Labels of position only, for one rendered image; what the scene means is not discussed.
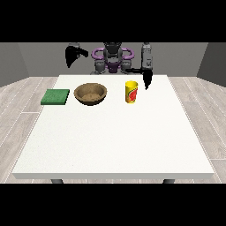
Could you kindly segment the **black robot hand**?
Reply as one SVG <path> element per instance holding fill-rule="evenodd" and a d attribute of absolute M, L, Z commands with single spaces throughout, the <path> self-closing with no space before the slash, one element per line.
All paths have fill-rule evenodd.
<path fill-rule="evenodd" d="M 148 87 L 151 85 L 152 82 L 152 77 L 153 77 L 153 71 L 150 69 L 135 69 L 135 68 L 131 68 L 131 69 L 126 69 L 125 70 L 127 73 L 139 73 L 143 75 L 143 81 L 145 84 L 145 89 L 148 89 Z"/>
<path fill-rule="evenodd" d="M 68 46 L 65 49 L 66 65 L 70 68 L 73 62 L 79 59 L 80 56 L 88 57 L 88 51 L 79 47 Z"/>

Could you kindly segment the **yellow cup with melon print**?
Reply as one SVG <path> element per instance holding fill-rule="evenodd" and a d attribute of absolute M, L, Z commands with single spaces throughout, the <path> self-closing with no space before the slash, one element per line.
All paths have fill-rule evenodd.
<path fill-rule="evenodd" d="M 133 80 L 125 82 L 125 101 L 135 103 L 138 92 L 138 83 Z"/>

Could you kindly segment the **brown wooden bowl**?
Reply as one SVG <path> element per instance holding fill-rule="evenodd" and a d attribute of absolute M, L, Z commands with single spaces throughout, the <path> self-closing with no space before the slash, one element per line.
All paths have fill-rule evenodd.
<path fill-rule="evenodd" d="M 74 97 L 82 104 L 94 106 L 101 103 L 107 95 L 107 88 L 99 83 L 86 83 L 74 90 Z"/>

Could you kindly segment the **green square pad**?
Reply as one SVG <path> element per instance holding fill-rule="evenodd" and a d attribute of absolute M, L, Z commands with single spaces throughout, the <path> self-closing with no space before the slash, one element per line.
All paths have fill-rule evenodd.
<path fill-rule="evenodd" d="M 41 105 L 65 105 L 69 89 L 48 89 L 41 99 Z"/>

